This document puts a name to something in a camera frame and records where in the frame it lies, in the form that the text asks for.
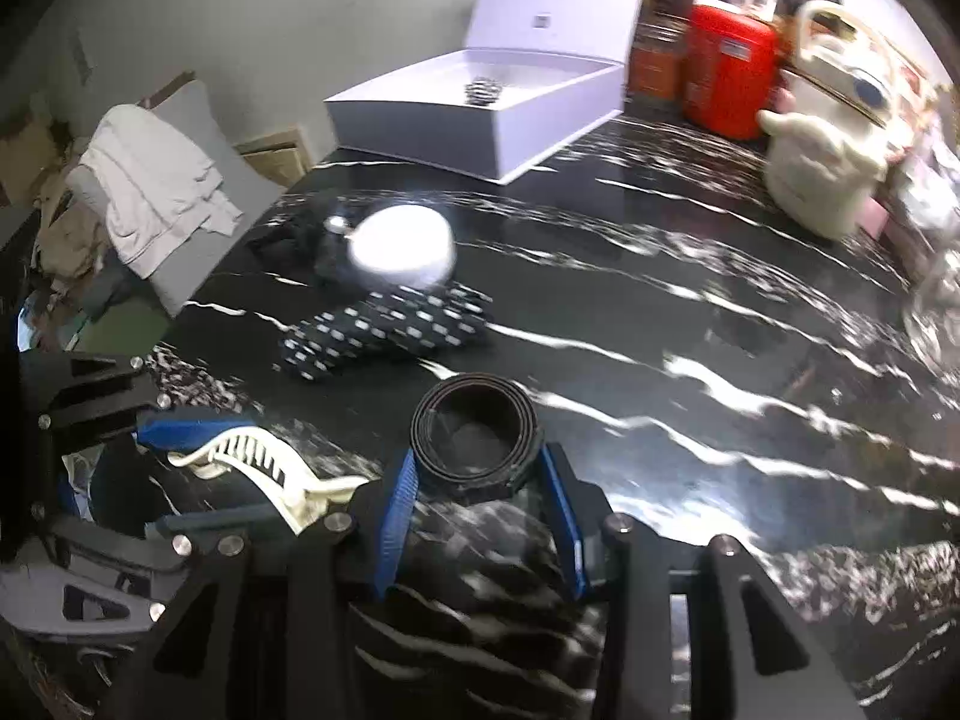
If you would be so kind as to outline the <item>black pearl hair clip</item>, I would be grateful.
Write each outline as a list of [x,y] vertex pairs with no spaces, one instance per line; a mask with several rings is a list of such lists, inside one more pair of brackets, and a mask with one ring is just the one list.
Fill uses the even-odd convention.
[[274,224],[264,224],[247,241],[262,265],[290,265],[316,284],[353,289],[359,282],[348,244],[356,220],[343,206],[332,211],[301,208]]

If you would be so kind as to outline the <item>cream claw hair clip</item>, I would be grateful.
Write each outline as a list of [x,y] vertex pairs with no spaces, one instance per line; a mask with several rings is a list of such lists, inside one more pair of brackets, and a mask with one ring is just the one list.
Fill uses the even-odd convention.
[[298,452],[262,427],[231,427],[189,454],[169,452],[167,461],[212,479],[236,470],[274,506],[291,532],[299,535],[329,513],[332,504],[348,504],[364,476],[320,478]]

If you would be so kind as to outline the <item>clear glass mug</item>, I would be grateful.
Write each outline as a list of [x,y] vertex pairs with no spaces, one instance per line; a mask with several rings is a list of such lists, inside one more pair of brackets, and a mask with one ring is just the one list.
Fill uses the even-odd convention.
[[958,385],[960,344],[958,262],[958,241],[952,241],[934,255],[903,312],[914,354],[952,387]]

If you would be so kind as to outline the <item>white cloth on pillow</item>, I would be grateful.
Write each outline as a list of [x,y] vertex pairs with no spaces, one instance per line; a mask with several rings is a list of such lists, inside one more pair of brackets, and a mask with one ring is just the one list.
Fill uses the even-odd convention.
[[106,194],[110,242],[139,277],[151,277],[194,232],[229,238],[242,220],[212,158],[135,104],[104,114],[80,164]]

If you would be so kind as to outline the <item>black white gingham scrunchie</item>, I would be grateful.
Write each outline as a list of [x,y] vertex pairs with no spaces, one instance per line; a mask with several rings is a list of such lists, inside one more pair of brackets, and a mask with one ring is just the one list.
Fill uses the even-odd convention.
[[471,106],[487,107],[500,99],[503,87],[494,78],[477,76],[466,84],[466,99]]

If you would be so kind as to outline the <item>black belt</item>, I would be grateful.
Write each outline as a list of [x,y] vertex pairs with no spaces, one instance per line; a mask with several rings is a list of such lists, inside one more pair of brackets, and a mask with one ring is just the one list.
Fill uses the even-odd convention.
[[438,499],[472,505],[514,496],[544,445],[534,403],[493,374],[457,374],[435,385],[410,422],[421,483]]

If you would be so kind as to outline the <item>red canister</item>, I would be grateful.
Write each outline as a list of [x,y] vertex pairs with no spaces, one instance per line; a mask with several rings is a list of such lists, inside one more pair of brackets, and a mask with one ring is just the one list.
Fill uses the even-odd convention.
[[776,78],[775,28],[734,8],[690,11],[683,66],[683,115],[709,132],[750,142]]

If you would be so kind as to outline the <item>black polka dot scrunchie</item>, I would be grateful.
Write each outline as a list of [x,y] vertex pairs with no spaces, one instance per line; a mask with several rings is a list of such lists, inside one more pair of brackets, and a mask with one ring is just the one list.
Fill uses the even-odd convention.
[[293,325],[280,343],[280,364],[309,382],[384,356],[414,358],[469,348],[488,335],[491,299],[466,284],[399,286],[325,310]]

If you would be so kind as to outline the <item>open lavender gift box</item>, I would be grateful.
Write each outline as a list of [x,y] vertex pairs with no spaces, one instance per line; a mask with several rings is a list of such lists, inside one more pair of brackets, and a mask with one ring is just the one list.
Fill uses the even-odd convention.
[[[477,0],[462,49],[327,99],[340,146],[505,185],[623,109],[641,0]],[[496,103],[466,84],[494,78]]]

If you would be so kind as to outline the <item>orange jar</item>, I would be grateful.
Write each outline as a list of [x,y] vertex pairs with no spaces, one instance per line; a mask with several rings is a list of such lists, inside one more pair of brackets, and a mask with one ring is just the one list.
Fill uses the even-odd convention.
[[682,96],[688,21],[658,16],[636,25],[628,64],[628,91],[661,103]]

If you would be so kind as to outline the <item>white cartoon kettle bottle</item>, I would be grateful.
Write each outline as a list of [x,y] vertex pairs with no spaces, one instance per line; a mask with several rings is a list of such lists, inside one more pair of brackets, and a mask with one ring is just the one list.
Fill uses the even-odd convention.
[[846,238],[887,174],[895,73],[884,37],[850,10],[809,0],[796,11],[786,112],[762,110],[763,180],[786,215],[828,241]]

